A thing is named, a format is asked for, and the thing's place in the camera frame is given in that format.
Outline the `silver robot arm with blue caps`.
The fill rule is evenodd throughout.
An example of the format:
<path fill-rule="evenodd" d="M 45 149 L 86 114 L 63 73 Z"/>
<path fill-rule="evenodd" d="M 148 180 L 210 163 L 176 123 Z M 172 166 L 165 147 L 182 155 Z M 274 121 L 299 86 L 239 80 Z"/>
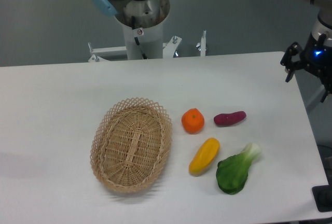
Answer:
<path fill-rule="evenodd" d="M 124 33 L 130 60 L 171 58 L 178 37 L 164 45 L 163 23 L 170 12 L 169 0 L 91 0 L 101 13 L 115 18 Z M 331 0 L 303 0 L 319 8 L 317 20 L 304 48 L 291 44 L 281 65 L 291 80 L 297 70 L 305 70 L 320 79 L 322 87 L 314 98 L 324 101 L 331 94 Z"/>

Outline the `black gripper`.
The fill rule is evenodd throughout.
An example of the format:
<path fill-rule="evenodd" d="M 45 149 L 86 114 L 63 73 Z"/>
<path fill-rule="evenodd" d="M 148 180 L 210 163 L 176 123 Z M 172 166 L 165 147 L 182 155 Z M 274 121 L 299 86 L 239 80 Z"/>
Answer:
<path fill-rule="evenodd" d="M 329 33 L 323 32 L 317 38 L 312 34 L 305 45 L 304 50 L 299 43 L 293 42 L 284 52 L 280 64 L 285 67 L 287 73 L 285 82 L 289 82 L 297 70 L 298 61 L 293 61 L 293 57 L 300 54 L 300 59 L 305 63 L 306 71 L 321 78 L 324 88 L 320 102 L 331 94 L 331 44 L 328 41 Z"/>

